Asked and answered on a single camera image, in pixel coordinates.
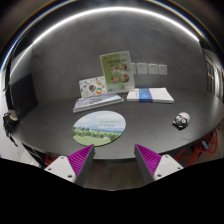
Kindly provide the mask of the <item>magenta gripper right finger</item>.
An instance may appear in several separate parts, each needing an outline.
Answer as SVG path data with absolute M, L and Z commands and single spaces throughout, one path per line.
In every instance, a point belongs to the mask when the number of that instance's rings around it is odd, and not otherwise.
M 163 156 L 139 144 L 134 154 L 146 184 L 160 180 L 182 169 L 182 166 L 170 155 Z

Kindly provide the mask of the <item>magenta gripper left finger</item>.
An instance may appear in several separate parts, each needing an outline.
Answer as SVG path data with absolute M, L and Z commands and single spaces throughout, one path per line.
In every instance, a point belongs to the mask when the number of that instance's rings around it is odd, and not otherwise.
M 45 171 L 83 186 L 95 155 L 93 145 L 84 147 L 70 156 L 59 156 Z

